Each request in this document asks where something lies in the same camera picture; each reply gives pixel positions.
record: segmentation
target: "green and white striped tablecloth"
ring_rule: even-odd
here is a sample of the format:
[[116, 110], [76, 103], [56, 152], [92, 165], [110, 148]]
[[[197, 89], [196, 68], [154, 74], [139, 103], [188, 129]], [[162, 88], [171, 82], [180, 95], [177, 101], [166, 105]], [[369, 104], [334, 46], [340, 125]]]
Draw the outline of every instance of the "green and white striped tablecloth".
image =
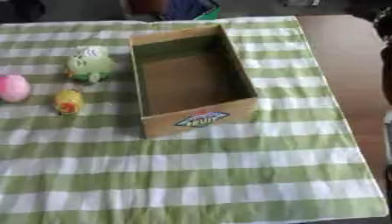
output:
[[[222, 24], [260, 93], [252, 120], [143, 140], [128, 38]], [[107, 46], [120, 64], [84, 88], [77, 116], [67, 56]], [[32, 96], [0, 105], [0, 223], [253, 223], [375, 217], [382, 193], [294, 17], [146, 24], [0, 25], [0, 73]]]

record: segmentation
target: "floor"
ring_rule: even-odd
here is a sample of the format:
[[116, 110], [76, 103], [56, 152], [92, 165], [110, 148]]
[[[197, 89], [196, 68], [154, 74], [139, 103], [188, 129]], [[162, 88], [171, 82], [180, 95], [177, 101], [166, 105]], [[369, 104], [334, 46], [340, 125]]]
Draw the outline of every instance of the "floor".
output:
[[[113, 0], [42, 0], [48, 12], [40, 21], [123, 19]], [[239, 16], [344, 14], [347, 0], [321, 0], [315, 8], [283, 7], [280, 0], [216, 0], [224, 18]], [[349, 16], [301, 17], [300, 22], [368, 164], [384, 186], [382, 118], [389, 109], [380, 90], [382, 43], [370, 24]], [[388, 218], [325, 221], [318, 224], [383, 224]]]
[[[41, 22], [124, 19], [120, 0], [41, 0], [47, 13]], [[284, 0], [215, 0], [221, 17], [344, 14], [348, 0], [321, 0], [319, 7], [284, 7]]]

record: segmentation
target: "green stripe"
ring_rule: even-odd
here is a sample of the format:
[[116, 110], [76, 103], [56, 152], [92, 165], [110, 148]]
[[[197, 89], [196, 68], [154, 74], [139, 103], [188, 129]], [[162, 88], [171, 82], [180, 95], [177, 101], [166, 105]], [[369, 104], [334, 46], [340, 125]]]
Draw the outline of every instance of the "green stripe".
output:
[[0, 177], [2, 194], [51, 191], [85, 192], [97, 190], [181, 188], [189, 186], [245, 186], [308, 181], [371, 179], [364, 164], [319, 164], [295, 167], [265, 167], [200, 171], [138, 171], [99, 174], [45, 174]]
[[[259, 60], [286, 60], [286, 59], [303, 59], [311, 58], [312, 54], [307, 50], [298, 51], [260, 51], [260, 52], [237, 52], [244, 59]], [[0, 66], [16, 66], [16, 65], [65, 65], [67, 56], [37, 56], [37, 57], [13, 57], [0, 60]]]
[[179, 153], [324, 150], [356, 147], [352, 134], [314, 136], [260, 136], [232, 139], [136, 140], [103, 143], [27, 143], [0, 144], [1, 159], [13, 158], [88, 158], [131, 155], [171, 155]]
[[293, 34], [290, 36], [229, 36], [234, 43], [287, 43], [305, 42], [304, 34]]
[[[328, 87], [266, 87], [258, 88], [257, 92], [261, 98], [284, 98], [284, 97], [325, 97], [331, 96]], [[29, 105], [51, 105], [53, 104], [54, 95], [51, 94], [37, 94], [31, 95], [24, 106]], [[136, 93], [134, 92], [112, 92], [101, 91], [96, 93], [84, 93], [83, 99], [88, 103], [98, 102], [132, 102], [136, 100]]]
[[211, 206], [167, 206], [104, 211], [64, 211], [0, 214], [2, 224], [129, 224], [186, 223], [216, 224], [252, 221], [303, 221], [384, 217], [387, 208], [381, 198], [266, 201]]
[[278, 77], [320, 77], [321, 71], [316, 66], [295, 68], [245, 68], [249, 77], [278, 78]]
[[[0, 119], [2, 130], [57, 130], [66, 128], [97, 129], [102, 127], [129, 128], [139, 125], [140, 115], [137, 104], [122, 108], [121, 115], [77, 115], [77, 116], [32, 116]], [[252, 123], [338, 121], [343, 117], [335, 108], [258, 110], [252, 116]]]
[[342, 119], [344, 119], [343, 115], [336, 108], [257, 110], [252, 115], [252, 121], [266, 123], [338, 121]]
[[329, 87], [265, 87], [257, 88], [260, 98], [308, 98], [331, 96]]
[[[137, 111], [135, 107], [122, 108], [127, 112]], [[98, 129], [104, 127], [130, 128], [140, 125], [140, 115], [59, 115], [36, 116], [22, 119], [0, 119], [2, 130], [58, 130], [67, 128]]]
[[[31, 84], [65, 84], [70, 81], [67, 78], [66, 71], [64, 73], [53, 74], [28, 74], [24, 76]], [[113, 73], [108, 79], [102, 80], [100, 83], [113, 82], [113, 81], [133, 81], [132, 74], [129, 71]]]
[[[134, 92], [96, 92], [96, 93], [83, 93], [84, 102], [98, 103], [98, 102], [133, 102], [136, 100], [136, 93]], [[24, 106], [31, 105], [53, 105], [54, 95], [40, 94], [31, 95], [26, 101]]]
[[[320, 77], [320, 71], [318, 67], [307, 67], [307, 68], [279, 68], [279, 69], [252, 69], [247, 68], [246, 73], [250, 77], [255, 78], [280, 78], [280, 77]], [[129, 81], [132, 77], [127, 72], [114, 74], [107, 81]], [[31, 84], [53, 84], [53, 83], [64, 83], [67, 80], [65, 73], [53, 73], [53, 74], [28, 74], [25, 76]]]
[[[304, 42], [303, 35], [291, 36], [230, 36], [234, 43], [286, 43]], [[126, 38], [97, 38], [96, 33], [91, 33], [91, 38], [87, 39], [65, 39], [65, 40], [37, 40], [37, 41], [5, 41], [0, 43], [0, 49], [33, 49], [33, 48], [56, 48], [56, 47], [76, 47], [76, 46], [128, 46]]]
[[[56, 33], [56, 32], [100, 32], [100, 31], [147, 31], [147, 30], [162, 30], [170, 29], [186, 29], [196, 26], [218, 25], [217, 22], [210, 23], [193, 23], [193, 24], [70, 24], [70, 25], [50, 25], [50, 26], [0, 26], [0, 33], [2, 34], [31, 34], [31, 33]], [[222, 23], [225, 28], [235, 29], [269, 29], [269, 28], [298, 28], [296, 20], [281, 21], [281, 22], [249, 22], [249, 23]]]

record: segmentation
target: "cardboard box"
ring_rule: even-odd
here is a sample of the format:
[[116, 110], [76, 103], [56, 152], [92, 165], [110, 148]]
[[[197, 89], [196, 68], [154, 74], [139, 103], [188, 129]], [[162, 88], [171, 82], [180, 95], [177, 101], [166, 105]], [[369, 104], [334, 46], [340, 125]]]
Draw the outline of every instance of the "cardboard box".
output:
[[146, 137], [249, 121], [257, 93], [219, 25], [135, 36], [130, 44]]

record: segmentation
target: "plush toy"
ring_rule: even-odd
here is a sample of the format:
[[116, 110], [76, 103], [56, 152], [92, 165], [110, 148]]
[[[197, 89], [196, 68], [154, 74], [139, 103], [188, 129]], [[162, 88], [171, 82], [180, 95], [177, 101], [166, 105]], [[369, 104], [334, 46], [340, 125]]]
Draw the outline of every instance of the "plush toy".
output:
[[54, 107], [62, 115], [77, 114], [83, 105], [81, 93], [73, 89], [62, 90], [54, 98]]
[[21, 102], [29, 96], [29, 82], [17, 74], [0, 75], [0, 98], [6, 102]]
[[70, 57], [66, 66], [68, 77], [94, 84], [109, 77], [114, 72], [116, 63], [109, 57], [107, 48], [90, 46]]

